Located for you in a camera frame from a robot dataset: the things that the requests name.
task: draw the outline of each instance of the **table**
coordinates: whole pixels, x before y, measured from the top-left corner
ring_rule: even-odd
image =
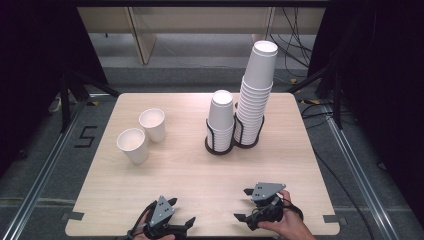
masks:
[[[235,102],[238,93],[233,93]],[[234,147],[222,156],[204,145],[205,120],[212,93],[126,93],[115,105],[70,219],[70,236],[123,236],[144,208],[160,195],[178,198],[171,224],[196,217],[188,236],[275,236],[251,231],[234,213],[250,215],[253,202],[243,192],[257,182],[284,183],[292,201],[305,215],[315,235],[335,235],[337,222],[321,172],[301,119],[289,93],[272,93],[258,144]],[[116,147],[127,128],[141,128],[142,111],[157,107],[166,114],[167,137],[149,144],[149,158],[134,165]]]

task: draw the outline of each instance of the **light wood tabletop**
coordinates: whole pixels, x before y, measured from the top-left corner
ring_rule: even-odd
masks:
[[[178,198],[171,224],[196,217],[188,236],[275,236],[251,231],[234,213],[250,215],[255,205],[243,192],[257,182],[283,183],[293,204],[304,213],[315,235],[335,235],[337,222],[295,98],[272,93],[258,144],[234,147],[217,156],[205,148],[206,118],[213,93],[126,93],[115,105],[73,212],[69,236],[124,236],[145,209],[160,195]],[[233,93],[234,101],[239,98]],[[149,157],[134,165],[116,146],[128,128],[142,128],[139,115],[148,108],[166,114],[167,136],[150,142]]]

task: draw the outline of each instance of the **floor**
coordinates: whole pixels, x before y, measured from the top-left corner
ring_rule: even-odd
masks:
[[[237,90],[238,78],[247,64],[253,44],[250,35],[161,34],[149,63],[141,65],[132,36],[91,34],[90,37],[109,84],[121,92],[213,89],[207,84],[213,81],[224,84],[232,81],[230,78],[237,78],[234,80],[236,84],[228,87]],[[290,38],[287,35],[281,37],[285,40]],[[279,36],[275,39],[285,49],[287,45],[280,41]],[[301,36],[301,40],[305,47],[313,49],[314,36]],[[308,58],[298,48],[290,47],[289,51],[299,61],[307,63]],[[194,77],[187,75],[187,69]],[[279,53],[275,73],[278,84],[273,91],[285,91],[293,82],[302,81],[306,70],[301,63]],[[147,88],[143,85],[146,83],[140,83],[139,78],[143,74],[149,74],[149,84],[160,87]],[[176,79],[183,82],[184,87],[167,89]],[[315,87],[316,84],[311,84],[295,97],[341,225],[338,235],[317,238],[423,239],[423,229],[390,176],[377,165],[378,156],[355,117],[350,114],[347,103],[343,104],[344,128],[340,131],[334,127],[330,105],[313,104],[316,100]],[[92,100],[83,106],[80,103],[72,106],[73,119],[76,120],[69,134],[59,133],[61,116],[60,111],[54,111],[58,103],[55,101],[51,116],[46,117],[28,142],[28,158],[15,161],[0,179],[1,235],[7,233],[9,224],[19,221],[22,227],[17,228],[14,239],[76,239],[67,237],[64,229],[95,154],[95,146],[116,102],[100,90],[88,90]],[[96,136],[92,142],[94,147],[75,149],[81,141],[87,143],[80,138],[82,131]],[[57,146],[58,139],[64,140],[66,145]],[[46,169],[46,163],[51,163],[51,169],[46,170],[44,181],[40,180],[42,184],[35,186],[34,182],[39,181],[39,173]],[[30,196],[28,193],[35,187],[40,188],[38,195]],[[27,201],[32,201],[27,208],[30,214],[23,219],[16,218]]]

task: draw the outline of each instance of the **tall stack of cups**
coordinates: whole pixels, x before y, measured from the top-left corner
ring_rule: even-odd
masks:
[[[271,93],[278,47],[269,41],[257,41],[250,54],[240,88],[234,139],[244,146],[255,144],[264,121]]]
[[[206,120],[206,143],[214,153],[225,153],[231,150],[234,131],[233,96],[226,90],[218,90],[213,94]]]

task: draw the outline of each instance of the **gray carpet floor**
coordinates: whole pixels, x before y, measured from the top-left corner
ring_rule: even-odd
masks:
[[[105,74],[112,88],[120,92],[213,92],[227,89],[238,92],[243,68],[108,68]],[[296,75],[306,75],[306,70],[291,71]],[[291,74],[277,69],[273,92],[284,92],[290,88],[287,79]],[[299,111],[310,106],[301,100],[313,100],[318,82],[295,93],[299,101]],[[90,93],[103,93],[92,86],[86,86]],[[116,239],[109,238],[73,238],[65,233],[66,214],[72,211],[97,146],[102,137],[116,98],[106,96],[92,98],[82,109],[68,142],[54,166],[48,182],[28,219],[20,239]],[[424,239],[424,232],[417,222],[408,204],[403,199],[391,177],[377,166],[378,156],[371,143],[349,111],[348,103],[342,106],[343,132],[355,151],[370,183],[376,191],[384,209],[388,212],[400,239]],[[321,106],[310,107],[305,116],[320,114]],[[305,127],[317,157],[321,173],[327,186],[330,199],[340,220],[341,230],[336,236],[317,236],[318,239],[384,239],[376,224],[370,208],[356,183],[345,157],[329,127],[326,115],[317,115],[304,119]],[[80,139],[85,127],[86,133],[94,136],[91,147],[78,148],[77,145],[89,143]],[[3,235],[15,216],[22,200],[30,190],[38,172],[54,147],[61,129],[61,113],[54,112],[46,116],[28,141],[28,157],[13,162],[10,169],[0,179],[0,234]],[[344,192],[347,189],[352,199]]]

